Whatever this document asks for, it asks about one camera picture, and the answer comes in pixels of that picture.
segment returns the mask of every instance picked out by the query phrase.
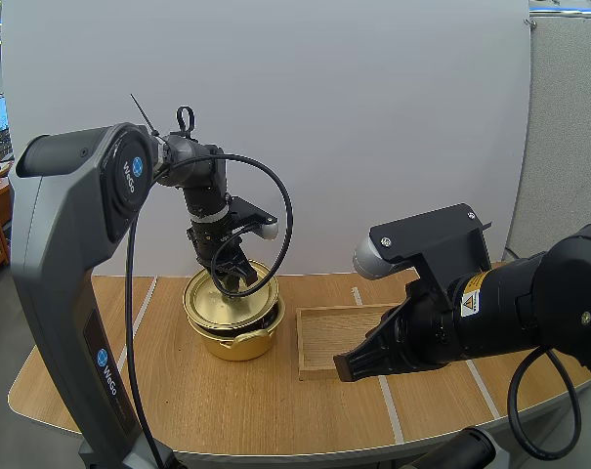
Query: pot handle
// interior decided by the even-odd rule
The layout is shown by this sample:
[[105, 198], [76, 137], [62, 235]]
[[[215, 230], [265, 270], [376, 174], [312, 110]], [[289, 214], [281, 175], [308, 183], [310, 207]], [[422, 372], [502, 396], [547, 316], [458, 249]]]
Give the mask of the pot handle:
[[257, 338], [264, 339], [264, 340], [270, 340], [271, 335], [269, 334], [269, 332], [267, 332], [266, 329], [258, 329], [258, 330], [253, 330], [251, 332], [245, 332], [244, 334], [237, 335], [232, 342], [220, 342], [219, 344], [222, 347], [226, 347], [229, 350], [234, 350], [236, 347], [238, 347], [243, 342], [246, 342], [246, 341], [252, 340], [252, 339], [257, 339]]

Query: pot lid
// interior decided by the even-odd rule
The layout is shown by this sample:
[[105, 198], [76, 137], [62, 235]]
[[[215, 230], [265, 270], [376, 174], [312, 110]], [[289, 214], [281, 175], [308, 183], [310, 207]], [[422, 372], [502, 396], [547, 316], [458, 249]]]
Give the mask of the pot lid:
[[[269, 269], [256, 261], [249, 261], [264, 278]], [[237, 329], [251, 324], [266, 315], [277, 301], [277, 278], [273, 277], [256, 293], [242, 298], [230, 298], [222, 294], [205, 269], [197, 273], [187, 284], [183, 302], [187, 315], [198, 325], [214, 330]]]

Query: wooden tray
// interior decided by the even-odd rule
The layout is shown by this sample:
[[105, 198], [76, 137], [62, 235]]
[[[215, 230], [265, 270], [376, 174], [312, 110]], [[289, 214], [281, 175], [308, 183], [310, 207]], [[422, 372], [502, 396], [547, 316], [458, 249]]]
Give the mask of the wooden tray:
[[338, 378], [333, 357], [354, 349], [397, 304], [297, 309], [299, 379]]

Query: blue logo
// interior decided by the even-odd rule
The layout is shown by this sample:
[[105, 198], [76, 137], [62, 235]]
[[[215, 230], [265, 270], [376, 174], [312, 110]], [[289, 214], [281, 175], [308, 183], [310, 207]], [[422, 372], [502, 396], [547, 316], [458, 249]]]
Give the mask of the blue logo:
[[108, 361], [108, 353], [104, 349], [100, 349], [98, 352], [98, 365], [99, 366], [106, 366], [106, 362]]
[[135, 178], [138, 178], [143, 173], [143, 162], [138, 156], [135, 156], [135, 159], [132, 160], [132, 172]]

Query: black cable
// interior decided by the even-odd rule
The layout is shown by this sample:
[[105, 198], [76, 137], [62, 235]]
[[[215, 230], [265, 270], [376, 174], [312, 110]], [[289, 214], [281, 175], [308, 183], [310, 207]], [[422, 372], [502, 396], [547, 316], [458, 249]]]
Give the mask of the black cable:
[[[198, 156], [196, 158], [186, 159], [184, 161], [180, 161], [178, 163], [166, 167], [154, 177], [153, 182], [151, 184], [156, 184], [156, 182], [158, 182], [160, 178], [168, 174], [170, 171], [174, 171], [188, 164], [200, 163], [202, 161], [217, 161], [220, 159], [224, 159], [226, 161], [238, 161], [240, 163], [249, 164], [250, 166], [254, 166], [255, 168], [260, 169], [265, 174], [267, 174], [270, 178], [272, 178], [272, 180], [277, 185], [277, 188], [281, 192], [282, 198], [284, 199], [284, 207], [286, 209], [286, 230], [284, 232], [284, 243], [282, 244], [282, 247], [279, 253], [277, 254], [277, 257], [275, 258], [274, 265], [270, 268], [267, 275], [258, 283], [244, 291], [228, 291], [221, 285], [221, 282], [215, 277], [215, 271], [211, 268], [210, 276], [213, 279], [213, 282], [215, 283], [215, 287], [224, 295], [230, 296], [231, 298], [241, 298], [243, 296], [249, 296], [252, 293], [257, 292], [272, 279], [272, 277], [277, 272], [277, 269], [279, 269], [279, 266], [281, 265], [282, 261], [284, 260], [284, 257], [286, 256], [286, 251], [288, 250], [288, 246], [291, 242], [291, 236], [293, 234], [293, 206], [291, 205], [291, 199], [288, 195], [288, 191], [286, 190], [284, 183], [280, 180], [277, 174], [274, 173], [274, 171], [272, 171], [269, 167], [265, 166], [263, 163], [256, 161], [255, 159], [248, 158], [247, 156], [240, 156], [238, 154], [210, 154]], [[214, 263], [215, 256], [213, 256], [213, 259], [211, 260], [211, 266]]]
[[[545, 449], [539, 448], [529, 440], [521, 426], [521, 418], [519, 417], [519, 410], [517, 407], [517, 396], [519, 394], [519, 386], [521, 384], [523, 374], [527, 371], [529, 366], [534, 363], [536, 359], [538, 359], [538, 357], [545, 353], [547, 354], [547, 357], [549, 357], [549, 360], [551, 360], [551, 363], [558, 370], [558, 373], [560, 373], [562, 380], [565, 382], [567, 391], [569, 392], [570, 402], [572, 404], [574, 426], [573, 435], [569, 444], [558, 451], [547, 451]], [[560, 360], [558, 360], [558, 357], [556, 357], [556, 354], [553, 352], [553, 350], [547, 347], [538, 347], [521, 362], [517, 370], [514, 372], [512, 381], [510, 381], [510, 388], [508, 388], [508, 421], [510, 422], [512, 434], [514, 435], [514, 438], [517, 439], [517, 442], [519, 442], [519, 445], [521, 445], [521, 447], [530, 456], [535, 457], [536, 459], [541, 459], [543, 461], [561, 459], [569, 454], [573, 448], [575, 448], [581, 433], [581, 410], [579, 408], [579, 400], [577, 399], [577, 394], [575, 393], [575, 387], [570, 381], [569, 374], [565, 370]]]
[[137, 218], [135, 218], [132, 225], [130, 225], [130, 232], [128, 233], [128, 254], [126, 257], [126, 348], [128, 351], [128, 378], [130, 381], [130, 389], [132, 390], [132, 399], [135, 402], [135, 409], [137, 410], [137, 416], [139, 417], [139, 422], [143, 428], [143, 433], [146, 435], [146, 440], [148, 440], [151, 453], [156, 461], [156, 466], [158, 466], [158, 469], [164, 469], [162, 458], [158, 452], [154, 436], [149, 430], [146, 414], [143, 411], [141, 396], [139, 395], [139, 384], [137, 383], [137, 371], [135, 370], [135, 351], [132, 327], [132, 265], [135, 253], [135, 234], [137, 232], [138, 218], [139, 216], [137, 215]]
[[517, 253], [514, 252], [512, 249], [510, 249], [508, 246], [503, 248], [505, 251], [508, 251], [508, 254], [510, 254], [512, 257], [514, 257], [515, 259], [520, 259], [519, 256], [517, 256]]

